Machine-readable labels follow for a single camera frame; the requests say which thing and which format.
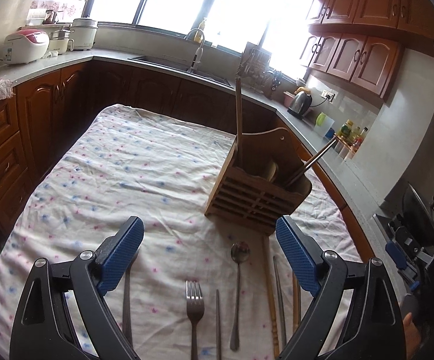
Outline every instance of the kitchen sink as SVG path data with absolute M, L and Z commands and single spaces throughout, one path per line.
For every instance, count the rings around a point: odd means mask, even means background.
M 129 59 L 132 61 L 145 62 L 145 63 L 152 64 L 152 65 L 165 66 L 166 68 L 174 69 L 176 71 L 182 71 L 182 72 L 185 72 L 188 74 L 193 74 L 193 75 L 199 76 L 205 80 L 214 81 L 214 83 L 219 83 L 219 84 L 222 84 L 222 85 L 225 85 L 225 86 L 232 88 L 231 84 L 226 79 L 214 76 L 211 73 L 205 73 L 203 71 L 198 71 L 198 70 L 195 70 L 193 72 L 189 72 L 189 71 L 187 71 L 189 69 L 189 67 L 187 65 L 180 64 L 177 62 L 167 61 L 166 59 L 154 58 L 151 56 L 142 56 L 142 57 L 137 56 L 137 57 L 129 58 Z

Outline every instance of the gray countertop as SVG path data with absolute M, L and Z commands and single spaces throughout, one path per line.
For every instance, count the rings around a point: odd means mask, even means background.
M 142 61 L 129 60 L 129 58 L 136 56 L 143 55 L 104 49 L 73 51 L 67 52 L 66 54 L 60 55 L 56 58 L 40 59 L 25 65 L 1 65 L 0 78 L 11 80 L 15 86 L 24 81 L 31 80 L 35 77 L 66 66 L 89 61 L 91 59 L 97 59 L 129 66 L 139 66 L 140 68 L 146 68 L 152 71 L 158 71 L 172 76 L 181 77 L 186 80 L 191 80 L 227 93 L 235 93 L 234 88 L 229 88 L 228 86 L 205 80 L 189 73 Z M 314 132 L 313 126 L 309 122 L 299 120 L 289 114 L 283 104 L 269 100 L 262 94 L 244 88 L 243 98 L 274 111 L 312 154 L 315 154 L 327 142 Z M 403 281 L 396 271 L 395 264 L 384 251 L 386 240 L 377 226 L 377 223 L 372 218 L 373 214 L 384 215 L 384 213 L 372 197 L 372 193 L 366 189 L 362 181 L 359 179 L 358 169 L 353 166 L 352 161 L 343 161 L 339 154 L 332 149 L 319 160 L 319 164 L 334 182 L 337 189 L 351 208 L 376 256 L 380 257 L 384 261 L 396 290 L 396 295 L 398 299 L 400 299 L 401 296 L 405 294 Z

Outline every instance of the screw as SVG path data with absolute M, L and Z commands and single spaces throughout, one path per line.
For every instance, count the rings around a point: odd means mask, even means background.
M 93 255 L 94 255 L 94 252 L 92 252 L 91 250 L 85 250 L 80 254 L 80 258 L 82 260 L 88 260 L 88 259 L 91 259 Z
M 372 264 L 374 264 L 375 266 L 381 266 L 382 265 L 382 260 L 378 259 L 377 257 L 372 257 L 370 261 L 372 261 Z
M 328 250 L 324 253 L 324 257 L 328 260 L 335 260 L 337 258 L 337 253 L 332 250 Z
M 40 268 L 41 266 L 44 266 L 45 264 L 46 264 L 45 259 L 38 259 L 38 260 L 35 262 L 35 266 L 36 266 L 37 268 Z

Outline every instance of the electric kettle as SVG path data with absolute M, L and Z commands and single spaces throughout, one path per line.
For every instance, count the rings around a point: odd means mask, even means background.
M 301 91 L 295 95 L 291 105 L 288 106 L 287 112 L 298 119 L 302 119 L 310 104 L 312 104 L 312 96 Z

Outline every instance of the rice cooker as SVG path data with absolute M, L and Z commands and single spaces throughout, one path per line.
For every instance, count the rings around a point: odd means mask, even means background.
M 48 48 L 46 32 L 21 30 L 8 35 L 3 45 L 3 60 L 8 65 L 28 64 L 42 58 Z
M 70 38 L 74 40 L 74 50 L 90 50 L 94 46 L 97 29 L 97 20 L 89 17 L 75 19 L 70 30 Z

